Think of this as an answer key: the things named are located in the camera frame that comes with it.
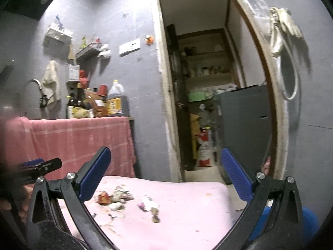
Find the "power outlet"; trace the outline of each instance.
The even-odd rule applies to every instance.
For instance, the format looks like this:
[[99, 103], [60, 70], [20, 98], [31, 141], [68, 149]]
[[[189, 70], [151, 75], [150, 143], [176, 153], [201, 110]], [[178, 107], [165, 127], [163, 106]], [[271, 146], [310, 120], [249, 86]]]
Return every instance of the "power outlet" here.
[[141, 48], [140, 39], [136, 39], [136, 40], [133, 40], [131, 42], [127, 42], [123, 45], [120, 45], [119, 46], [119, 54], [122, 55], [122, 54], [128, 53], [130, 51], [138, 50], [140, 48]]

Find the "open door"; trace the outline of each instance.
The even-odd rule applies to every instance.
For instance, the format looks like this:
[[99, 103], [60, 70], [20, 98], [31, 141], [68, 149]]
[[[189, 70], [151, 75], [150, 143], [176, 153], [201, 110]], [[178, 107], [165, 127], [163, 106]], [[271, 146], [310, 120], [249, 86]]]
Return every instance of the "open door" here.
[[183, 69], [181, 65], [179, 44], [174, 24], [167, 26], [166, 38], [170, 59], [171, 75], [173, 80], [175, 109], [179, 134], [179, 147], [181, 159], [181, 175], [184, 178], [184, 170], [193, 170], [191, 124], [189, 115], [189, 101], [184, 83]]

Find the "green box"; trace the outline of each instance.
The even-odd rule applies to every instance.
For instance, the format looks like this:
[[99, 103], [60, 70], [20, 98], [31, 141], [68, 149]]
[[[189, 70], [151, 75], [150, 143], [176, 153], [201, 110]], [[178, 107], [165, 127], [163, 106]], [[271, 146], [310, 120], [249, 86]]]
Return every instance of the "green box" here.
[[194, 92], [194, 93], [189, 93], [189, 102], [199, 102], [199, 101], [205, 101], [205, 92]]

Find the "curved faucet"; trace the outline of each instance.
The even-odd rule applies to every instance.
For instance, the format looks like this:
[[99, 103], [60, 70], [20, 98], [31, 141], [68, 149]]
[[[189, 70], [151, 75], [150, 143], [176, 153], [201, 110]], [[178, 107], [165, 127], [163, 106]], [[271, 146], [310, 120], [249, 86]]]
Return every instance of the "curved faucet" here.
[[40, 108], [45, 108], [47, 106], [47, 97], [46, 95], [43, 93], [43, 88], [42, 88], [42, 84], [40, 81], [38, 81], [37, 79], [31, 79], [29, 81], [29, 83], [36, 83], [39, 86], [39, 92], [41, 93], [42, 97], [40, 98], [40, 104], [39, 107]]

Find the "blue gripper pad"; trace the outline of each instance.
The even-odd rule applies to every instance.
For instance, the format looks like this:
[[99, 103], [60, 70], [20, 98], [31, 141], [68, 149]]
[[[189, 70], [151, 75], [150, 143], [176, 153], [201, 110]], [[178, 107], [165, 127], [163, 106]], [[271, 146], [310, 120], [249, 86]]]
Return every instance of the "blue gripper pad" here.
[[90, 200], [97, 186], [103, 178], [111, 163], [111, 151], [107, 147], [101, 147], [91, 161], [85, 163], [78, 171], [76, 182], [79, 188], [81, 202]]
[[29, 162], [25, 162], [23, 164], [23, 167], [36, 166], [41, 163], [44, 163], [44, 159], [39, 158], [39, 159], [35, 159], [35, 160], [29, 161]]
[[253, 197], [252, 182], [227, 147], [222, 149], [221, 163], [227, 171], [239, 198], [249, 203]]

